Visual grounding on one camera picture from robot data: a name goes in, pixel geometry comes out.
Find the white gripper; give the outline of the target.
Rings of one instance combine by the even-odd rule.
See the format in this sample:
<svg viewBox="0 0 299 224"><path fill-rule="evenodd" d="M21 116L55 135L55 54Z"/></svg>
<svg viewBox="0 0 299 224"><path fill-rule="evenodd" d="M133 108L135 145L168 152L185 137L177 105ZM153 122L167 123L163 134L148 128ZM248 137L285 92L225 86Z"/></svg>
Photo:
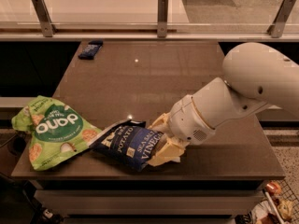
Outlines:
<svg viewBox="0 0 299 224"><path fill-rule="evenodd" d="M174 136L162 136L147 161L151 166L160 166L170 161L180 162L180 156L184 154L189 143L201 145L216 133L202 118L191 95L186 95L175 103L169 114L163 113L149 128L166 131L168 126Z"/></svg>

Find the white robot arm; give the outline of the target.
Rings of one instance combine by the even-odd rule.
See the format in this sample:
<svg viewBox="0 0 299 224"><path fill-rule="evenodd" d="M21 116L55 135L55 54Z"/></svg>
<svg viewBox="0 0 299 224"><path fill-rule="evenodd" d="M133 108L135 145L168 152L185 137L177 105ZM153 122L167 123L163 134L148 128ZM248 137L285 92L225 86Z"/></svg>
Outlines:
<svg viewBox="0 0 299 224"><path fill-rule="evenodd" d="M243 119L276 105L299 114L299 64L261 43L231 49L217 77L176 102L151 129L163 134L149 165L178 160L188 145L200 145L224 123Z"/></svg>

